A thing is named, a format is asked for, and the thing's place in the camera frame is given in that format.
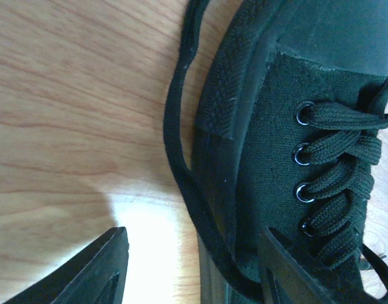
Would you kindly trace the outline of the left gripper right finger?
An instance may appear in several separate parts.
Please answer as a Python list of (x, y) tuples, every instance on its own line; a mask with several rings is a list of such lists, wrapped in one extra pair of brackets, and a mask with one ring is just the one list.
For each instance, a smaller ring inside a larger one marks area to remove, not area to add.
[(265, 303), (333, 303), (301, 264), (285, 249), (269, 227), (262, 229), (258, 248), (259, 272)]

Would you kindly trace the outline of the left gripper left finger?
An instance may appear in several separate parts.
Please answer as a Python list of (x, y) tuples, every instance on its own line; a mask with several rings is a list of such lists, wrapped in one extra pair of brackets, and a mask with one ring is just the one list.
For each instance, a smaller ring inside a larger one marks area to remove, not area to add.
[(122, 303), (129, 259), (125, 227), (113, 227), (5, 304)]

